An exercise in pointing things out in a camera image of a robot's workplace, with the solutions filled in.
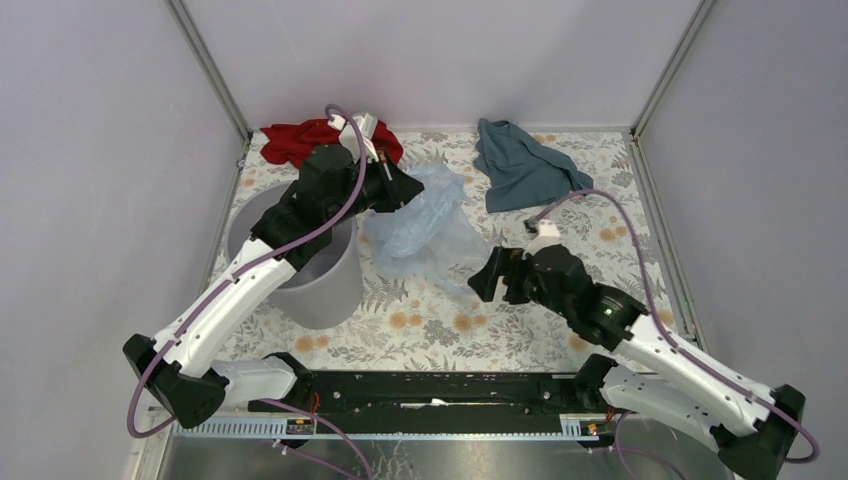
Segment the light blue plastic trash bag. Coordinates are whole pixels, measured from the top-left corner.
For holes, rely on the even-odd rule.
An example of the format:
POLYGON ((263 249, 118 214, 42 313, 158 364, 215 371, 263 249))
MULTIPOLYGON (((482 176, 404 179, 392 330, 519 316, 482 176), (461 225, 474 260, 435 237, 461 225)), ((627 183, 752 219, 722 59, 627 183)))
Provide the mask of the light blue plastic trash bag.
POLYGON ((491 248, 463 210, 465 177, 441 163, 414 167, 409 175, 424 190, 400 210, 363 221, 374 265, 392 279, 416 276, 451 295, 473 295, 468 279, 491 248))

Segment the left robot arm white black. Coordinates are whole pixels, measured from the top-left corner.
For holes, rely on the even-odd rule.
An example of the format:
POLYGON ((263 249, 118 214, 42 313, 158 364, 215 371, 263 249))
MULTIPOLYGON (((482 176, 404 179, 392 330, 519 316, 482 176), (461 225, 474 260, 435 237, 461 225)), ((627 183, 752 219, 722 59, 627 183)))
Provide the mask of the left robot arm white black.
POLYGON ((228 404, 273 398, 288 411, 304 407, 311 387, 285 360, 219 362, 218 352, 262 301, 331 244, 337 224, 369 210, 396 212, 424 189, 384 153, 362 160, 340 145, 315 148, 207 290, 154 336, 134 334, 124 343, 138 378, 133 396, 149 392, 184 428, 228 404))

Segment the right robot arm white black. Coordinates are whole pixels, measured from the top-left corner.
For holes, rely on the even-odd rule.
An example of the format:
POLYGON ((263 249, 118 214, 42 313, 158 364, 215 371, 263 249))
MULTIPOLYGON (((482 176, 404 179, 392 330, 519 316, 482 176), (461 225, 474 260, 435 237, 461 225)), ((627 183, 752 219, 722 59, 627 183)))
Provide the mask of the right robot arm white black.
POLYGON ((597 412, 609 404, 638 412, 700 441, 743 479, 775 479, 797 436, 804 395, 790 385, 770 387, 732 370, 691 347, 655 322, 627 293, 598 283, 580 258, 562 245, 534 253, 496 247, 485 266, 468 280, 484 302, 499 284, 509 304, 538 304, 565 318, 569 328, 610 354, 635 361, 660 375, 641 381, 636 373, 602 355, 604 372, 578 379, 575 402, 597 412))

